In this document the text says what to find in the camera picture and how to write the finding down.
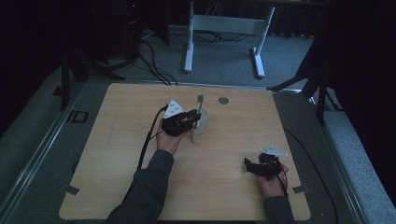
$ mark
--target person's left hand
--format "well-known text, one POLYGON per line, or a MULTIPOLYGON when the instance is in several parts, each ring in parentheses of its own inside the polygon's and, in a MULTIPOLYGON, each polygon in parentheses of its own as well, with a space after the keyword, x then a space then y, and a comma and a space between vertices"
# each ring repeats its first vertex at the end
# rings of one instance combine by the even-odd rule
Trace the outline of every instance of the person's left hand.
POLYGON ((162 124, 163 120, 161 119, 156 137, 157 148, 168 151, 173 156, 177 152, 178 144, 180 143, 181 139, 187 134, 187 132, 184 132, 179 136, 170 136, 163 131, 162 124))

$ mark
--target wooden board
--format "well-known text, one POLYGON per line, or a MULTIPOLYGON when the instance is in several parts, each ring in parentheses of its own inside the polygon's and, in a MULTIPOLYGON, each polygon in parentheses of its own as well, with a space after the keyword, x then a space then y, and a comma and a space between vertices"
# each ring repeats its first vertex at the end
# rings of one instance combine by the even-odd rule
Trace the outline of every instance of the wooden board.
MULTIPOLYGON (((205 133, 196 143, 189 133, 180 143, 169 181, 162 220, 265 220, 262 194, 244 158, 257 160, 259 148, 274 145, 289 153, 280 160, 288 172, 296 220, 310 218, 289 145, 269 91, 112 84, 73 176, 78 196, 66 194, 64 219, 105 219, 121 203, 136 170, 141 148, 158 110, 175 99, 185 110, 203 94, 209 111, 205 133), (227 97, 229 103, 219 103, 227 97)), ((156 149, 148 144, 143 168, 156 149)))

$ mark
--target gray carpet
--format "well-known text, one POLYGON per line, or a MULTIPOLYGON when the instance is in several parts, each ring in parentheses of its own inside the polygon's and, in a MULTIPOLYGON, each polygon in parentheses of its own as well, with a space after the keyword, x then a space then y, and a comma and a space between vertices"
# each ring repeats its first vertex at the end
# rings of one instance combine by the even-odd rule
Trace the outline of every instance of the gray carpet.
MULTIPOLYGON (((251 52, 249 52, 249 49, 256 45, 255 36, 239 42, 196 42, 192 72, 189 74, 183 72, 184 45, 187 43, 185 36, 172 37, 170 46, 158 42, 155 37, 146 40, 155 49, 157 66, 176 77, 179 83, 261 89, 293 77, 312 43, 312 39, 301 37, 285 39, 282 36, 269 36, 262 53, 267 77, 258 79, 250 58, 251 52)), ((147 59, 150 59, 149 48, 146 45, 142 45, 141 52, 147 59)), ((141 60, 136 62, 136 65, 145 66, 141 60)), ((119 71, 118 74, 126 77, 125 82, 129 83, 156 79, 150 72, 137 66, 119 71)), ((8 223, 73 223, 71 220, 61 220, 58 216, 64 198, 62 186, 71 180, 71 169, 84 148, 96 113, 106 93, 106 87, 111 82, 113 81, 107 77, 92 74, 89 83, 84 85, 72 105, 72 110, 89 112, 87 122, 63 124, 46 159, 43 160, 29 189, 26 190, 8 223)), ((40 140, 44 138, 51 123, 56 116, 59 116, 60 98, 51 95, 54 88, 59 85, 60 71, 58 70, 43 83, 42 88, 0 141, 0 178, 2 179, 0 196, 2 200, 12 188, 22 167, 35 151, 40 140)), ((300 89, 303 85, 304 81, 296 83, 292 88, 300 89)), ((300 94, 289 91, 277 93, 275 100, 284 128, 294 134, 304 146, 302 147, 292 135, 287 133, 302 183, 311 189, 306 193, 306 197, 312 217, 304 223, 335 223, 332 202, 313 163, 305 154, 304 148, 318 167, 325 186, 335 201, 339 223, 353 223, 329 163, 327 153, 329 149, 326 148, 325 140, 318 131, 318 122, 312 108, 315 106, 300 94)), ((101 221, 83 220, 77 223, 101 223, 101 221)))

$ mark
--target black device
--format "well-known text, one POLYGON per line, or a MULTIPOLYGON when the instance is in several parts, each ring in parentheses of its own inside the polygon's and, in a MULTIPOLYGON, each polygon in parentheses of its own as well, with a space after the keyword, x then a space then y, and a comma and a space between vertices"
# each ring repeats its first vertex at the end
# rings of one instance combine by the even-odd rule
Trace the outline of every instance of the black device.
POLYGON ((198 113, 196 109, 189 112, 183 112, 174 115, 171 118, 163 119, 162 128, 163 131, 171 136, 179 136, 182 133, 190 130, 194 122, 201 118, 201 113, 198 113))
POLYGON ((267 180, 272 180, 275 175, 279 175, 282 172, 279 159, 274 155, 262 153, 259 156, 259 162, 260 164, 253 163, 245 158, 247 171, 254 175, 264 176, 267 180))

